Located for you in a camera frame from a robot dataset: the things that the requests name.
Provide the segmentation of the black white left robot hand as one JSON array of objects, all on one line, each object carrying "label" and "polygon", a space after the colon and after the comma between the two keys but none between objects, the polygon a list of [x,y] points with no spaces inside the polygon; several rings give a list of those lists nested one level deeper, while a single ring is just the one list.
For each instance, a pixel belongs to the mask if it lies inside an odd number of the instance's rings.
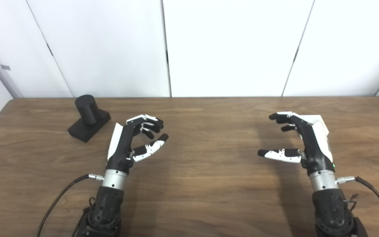
[{"label": "black white left robot hand", "polygon": [[[134,163],[147,159],[157,152],[167,141],[169,136],[164,133],[154,140],[153,133],[160,133],[164,128],[164,121],[150,115],[138,115],[128,119],[125,126],[119,127],[121,133],[114,142],[113,152],[108,153],[107,170],[120,171],[129,174]],[[132,140],[138,134],[145,134],[151,142],[132,148]]]}]

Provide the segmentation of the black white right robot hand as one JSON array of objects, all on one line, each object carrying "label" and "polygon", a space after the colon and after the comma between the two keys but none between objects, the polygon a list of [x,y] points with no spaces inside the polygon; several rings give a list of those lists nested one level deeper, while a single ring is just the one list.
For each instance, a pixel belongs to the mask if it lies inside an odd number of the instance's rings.
[{"label": "black white right robot hand", "polygon": [[296,131],[304,144],[304,150],[296,148],[260,149],[258,155],[267,159],[288,163],[300,163],[307,174],[316,171],[335,172],[333,155],[328,141],[328,128],[320,115],[299,115],[294,112],[276,112],[269,116],[276,123],[285,123],[281,131]]}]

